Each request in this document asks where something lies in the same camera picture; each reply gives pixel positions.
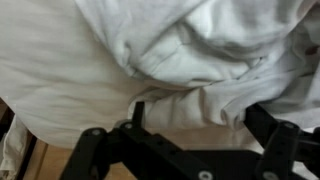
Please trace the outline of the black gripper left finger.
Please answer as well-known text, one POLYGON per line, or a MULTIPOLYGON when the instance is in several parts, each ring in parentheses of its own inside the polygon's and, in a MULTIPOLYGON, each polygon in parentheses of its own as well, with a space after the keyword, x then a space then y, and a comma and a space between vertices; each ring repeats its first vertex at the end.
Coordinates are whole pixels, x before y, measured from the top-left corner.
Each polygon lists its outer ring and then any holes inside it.
POLYGON ((103 180, 110 166, 123 163, 138 180, 217 180, 205 161, 184 151, 159 134, 142 127, 143 102, 131 120, 114 127, 85 130, 59 180, 103 180))

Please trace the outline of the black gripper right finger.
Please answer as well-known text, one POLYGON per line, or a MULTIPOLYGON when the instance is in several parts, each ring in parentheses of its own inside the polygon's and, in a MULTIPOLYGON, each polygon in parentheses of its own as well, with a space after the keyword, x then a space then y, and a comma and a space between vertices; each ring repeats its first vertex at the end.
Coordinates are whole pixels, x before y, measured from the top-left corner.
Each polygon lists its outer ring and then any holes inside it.
POLYGON ((307 180, 293 172, 295 161, 320 176, 319 127, 304 131, 295 123, 275 119, 259 104, 245 110, 244 124, 264 148, 255 170, 257 180, 307 180))

